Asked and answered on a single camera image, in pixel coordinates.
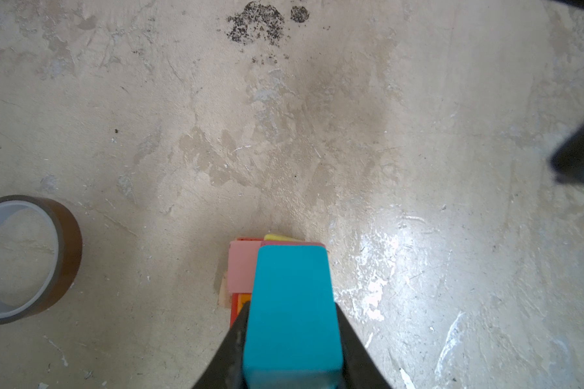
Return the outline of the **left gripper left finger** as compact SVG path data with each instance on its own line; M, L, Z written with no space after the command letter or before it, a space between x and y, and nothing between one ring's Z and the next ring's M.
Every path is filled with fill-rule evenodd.
M247 389L243 374L243 350L247 337L250 303L241 309L220 347L193 389Z

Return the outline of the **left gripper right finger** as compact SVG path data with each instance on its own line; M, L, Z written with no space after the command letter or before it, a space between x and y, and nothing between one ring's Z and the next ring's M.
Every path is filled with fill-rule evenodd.
M336 304L336 310L343 356L342 377L337 388L391 389L339 304Z

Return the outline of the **natural wood block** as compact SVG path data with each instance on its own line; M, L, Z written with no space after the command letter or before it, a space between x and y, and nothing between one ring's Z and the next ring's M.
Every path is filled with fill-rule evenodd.
M232 305L232 294L228 290L227 273L223 274L221 286L218 294L218 305L221 308L230 309Z

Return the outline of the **teal roof block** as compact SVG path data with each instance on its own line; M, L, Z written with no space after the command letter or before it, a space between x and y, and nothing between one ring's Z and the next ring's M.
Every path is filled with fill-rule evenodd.
M342 343L323 246L259 250L243 348L250 388L335 388Z

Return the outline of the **orange cylinder block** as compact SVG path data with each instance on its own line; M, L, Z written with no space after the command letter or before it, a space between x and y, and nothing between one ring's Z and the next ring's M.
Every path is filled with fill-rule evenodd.
M237 296L237 311L240 312L249 301L251 301L251 293L239 293Z

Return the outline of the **pink rectangular block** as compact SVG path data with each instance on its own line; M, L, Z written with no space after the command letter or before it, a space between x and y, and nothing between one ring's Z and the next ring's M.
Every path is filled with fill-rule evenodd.
M232 241L228 252L227 288L230 293L252 293L261 240Z

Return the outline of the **red rectangular block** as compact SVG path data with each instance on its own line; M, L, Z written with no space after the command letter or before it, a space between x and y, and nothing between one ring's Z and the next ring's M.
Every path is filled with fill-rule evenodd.
M244 239L244 240L239 240L239 241L253 241L253 240L261 240L261 239ZM233 325L235 322L235 319L238 317L239 312L237 311L237 296L238 293L232 293L232 305L231 305L231 315L230 315L230 324Z

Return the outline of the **magenta rectangular block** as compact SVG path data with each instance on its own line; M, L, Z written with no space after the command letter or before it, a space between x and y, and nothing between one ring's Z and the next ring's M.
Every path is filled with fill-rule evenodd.
M261 247L264 246L319 246L325 248L320 242L302 242L302 241L274 241L264 240L261 242Z

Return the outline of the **yellow green cube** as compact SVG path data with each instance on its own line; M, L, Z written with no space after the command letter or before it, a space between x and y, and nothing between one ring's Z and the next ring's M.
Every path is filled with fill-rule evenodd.
M300 239L291 238L280 234L268 233L264 236L265 241L276 241L276 242L301 242Z

